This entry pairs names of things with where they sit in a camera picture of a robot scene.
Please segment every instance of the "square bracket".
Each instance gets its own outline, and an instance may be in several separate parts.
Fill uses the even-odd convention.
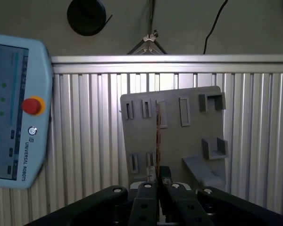
[[[228,157],[227,141],[216,138],[214,141],[209,142],[207,139],[202,139],[203,156],[207,160],[224,159]]]
[[[225,93],[199,94],[199,110],[208,112],[213,108],[216,111],[225,109]]]

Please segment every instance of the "rectangular slot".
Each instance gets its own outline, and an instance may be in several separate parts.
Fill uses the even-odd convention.
[[[142,101],[142,115],[144,118],[151,118],[151,100],[150,99],[143,99]]]
[[[148,166],[156,165],[156,155],[154,152],[147,153],[147,165]]]
[[[190,103],[188,97],[179,98],[181,126],[191,125]]]
[[[167,128],[167,118],[166,118],[166,102],[165,100],[156,100],[157,104],[160,104],[160,128]]]
[[[130,172],[132,174],[138,173],[138,154],[131,154],[129,161]]]
[[[125,119],[133,119],[133,108],[132,108],[132,100],[126,101],[125,102]]]
[[[13,156],[13,148],[10,148],[10,149],[9,149],[8,155],[9,155],[9,157],[12,157],[12,156]]]
[[[11,174],[11,166],[8,166],[8,174]]]

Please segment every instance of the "rectangular tab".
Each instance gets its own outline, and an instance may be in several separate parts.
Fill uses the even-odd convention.
[[[128,100],[125,103],[125,119],[133,119],[133,108],[132,108],[132,100]]]
[[[166,102],[163,99],[157,99],[156,103],[160,104],[160,128],[167,128]]]
[[[138,173],[138,154],[131,154],[129,157],[130,173]]]
[[[142,99],[142,115],[144,118],[151,118],[152,113],[151,113],[151,100],[148,99]]]
[[[190,103],[188,97],[179,98],[181,126],[190,126]]]

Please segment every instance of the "white wall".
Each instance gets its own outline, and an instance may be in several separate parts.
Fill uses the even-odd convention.
[[[70,1],[0,0],[0,33],[40,39],[53,56],[126,54],[146,34],[148,0],[102,0],[107,16],[113,17],[93,37],[69,27]],[[157,0],[158,41],[170,54],[202,53],[223,1]],[[207,53],[283,53],[283,0],[229,0]]]

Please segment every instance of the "corrugated metal wall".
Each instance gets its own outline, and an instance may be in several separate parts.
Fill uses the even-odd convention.
[[[0,225],[23,225],[107,186],[128,186],[122,94],[211,85],[226,95],[227,191],[283,214],[283,73],[90,74],[96,69],[85,65],[65,73],[69,67],[55,70],[44,167],[30,189],[0,188]]]

